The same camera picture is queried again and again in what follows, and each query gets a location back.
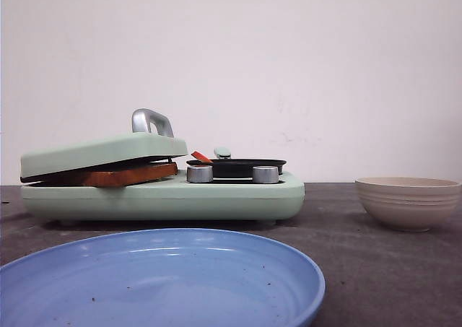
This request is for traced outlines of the bread slice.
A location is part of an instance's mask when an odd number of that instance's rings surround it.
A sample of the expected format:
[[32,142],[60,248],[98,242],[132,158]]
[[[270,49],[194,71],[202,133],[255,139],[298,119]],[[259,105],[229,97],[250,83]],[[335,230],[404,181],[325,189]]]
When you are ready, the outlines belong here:
[[77,179],[78,186],[97,188],[116,188],[147,183],[166,178],[178,173],[178,166],[174,163],[149,164],[130,169],[113,171],[93,171],[82,173]]

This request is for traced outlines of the beige ribbed bowl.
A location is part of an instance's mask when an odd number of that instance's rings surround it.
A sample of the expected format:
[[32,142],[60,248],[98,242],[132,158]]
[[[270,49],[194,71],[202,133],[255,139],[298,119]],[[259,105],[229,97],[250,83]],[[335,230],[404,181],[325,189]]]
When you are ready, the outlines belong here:
[[461,184],[434,178],[358,178],[355,186],[365,211],[395,230],[428,231],[454,213]]

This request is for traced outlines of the mint green sandwich maker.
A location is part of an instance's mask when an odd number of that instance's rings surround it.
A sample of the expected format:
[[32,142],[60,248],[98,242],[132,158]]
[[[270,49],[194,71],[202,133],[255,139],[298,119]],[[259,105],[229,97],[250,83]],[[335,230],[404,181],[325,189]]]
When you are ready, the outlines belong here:
[[168,118],[146,108],[134,111],[129,134],[29,152],[20,160],[22,198],[37,217],[80,220],[278,220],[301,209],[305,187],[284,170],[279,182],[215,178],[189,183],[186,169],[147,183],[97,188],[78,186],[82,173],[149,164],[176,163],[186,143],[174,136]]

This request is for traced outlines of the black frying pan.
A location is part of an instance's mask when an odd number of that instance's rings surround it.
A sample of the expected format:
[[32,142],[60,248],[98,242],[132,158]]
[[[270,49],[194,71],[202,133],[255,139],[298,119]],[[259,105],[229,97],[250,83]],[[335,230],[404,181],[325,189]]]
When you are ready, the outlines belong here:
[[227,147],[216,147],[214,155],[214,159],[203,162],[192,154],[194,160],[188,160],[186,163],[190,166],[211,166],[215,178],[251,178],[253,168],[260,166],[276,167],[278,174],[281,175],[283,166],[287,163],[286,160],[276,159],[232,158],[231,151]]

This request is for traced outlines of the pink cooked shrimp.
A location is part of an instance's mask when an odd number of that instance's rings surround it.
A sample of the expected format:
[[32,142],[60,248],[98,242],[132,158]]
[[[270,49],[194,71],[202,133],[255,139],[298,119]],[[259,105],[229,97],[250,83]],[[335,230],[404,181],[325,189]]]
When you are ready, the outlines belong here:
[[191,156],[194,157],[196,160],[198,160],[200,162],[213,163],[213,161],[211,159],[209,159],[207,156],[205,156],[204,154],[202,154],[202,153],[200,153],[198,151],[192,152]]

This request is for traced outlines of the right silver knob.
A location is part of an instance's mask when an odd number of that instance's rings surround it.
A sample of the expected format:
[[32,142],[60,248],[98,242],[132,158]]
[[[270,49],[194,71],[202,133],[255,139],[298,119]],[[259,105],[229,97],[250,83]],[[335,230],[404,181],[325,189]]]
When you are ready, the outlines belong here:
[[279,182],[279,168],[277,166],[253,167],[252,180],[257,184],[274,184]]

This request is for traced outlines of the left silver knob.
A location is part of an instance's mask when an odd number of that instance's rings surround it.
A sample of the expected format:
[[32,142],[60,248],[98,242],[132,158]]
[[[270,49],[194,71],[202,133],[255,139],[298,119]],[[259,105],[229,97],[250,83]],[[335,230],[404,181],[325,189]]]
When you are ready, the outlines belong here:
[[210,165],[194,165],[187,167],[186,180],[189,183],[211,183],[214,180],[213,168]]

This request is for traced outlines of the blue plastic plate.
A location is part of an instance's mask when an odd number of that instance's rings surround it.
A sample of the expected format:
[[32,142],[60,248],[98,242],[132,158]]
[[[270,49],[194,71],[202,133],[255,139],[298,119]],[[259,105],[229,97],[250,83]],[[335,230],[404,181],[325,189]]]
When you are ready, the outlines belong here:
[[212,229],[92,237],[1,267],[3,326],[309,326],[326,291],[284,243]]

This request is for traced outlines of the silver knob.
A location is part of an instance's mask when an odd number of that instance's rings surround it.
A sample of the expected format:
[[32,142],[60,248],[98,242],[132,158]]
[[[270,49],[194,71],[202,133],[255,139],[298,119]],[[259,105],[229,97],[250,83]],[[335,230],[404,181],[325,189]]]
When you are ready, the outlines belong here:
[[279,168],[277,166],[253,167],[252,180],[257,184],[274,184],[279,182]]
[[213,168],[210,165],[194,165],[187,167],[186,180],[189,183],[211,183],[214,180]]

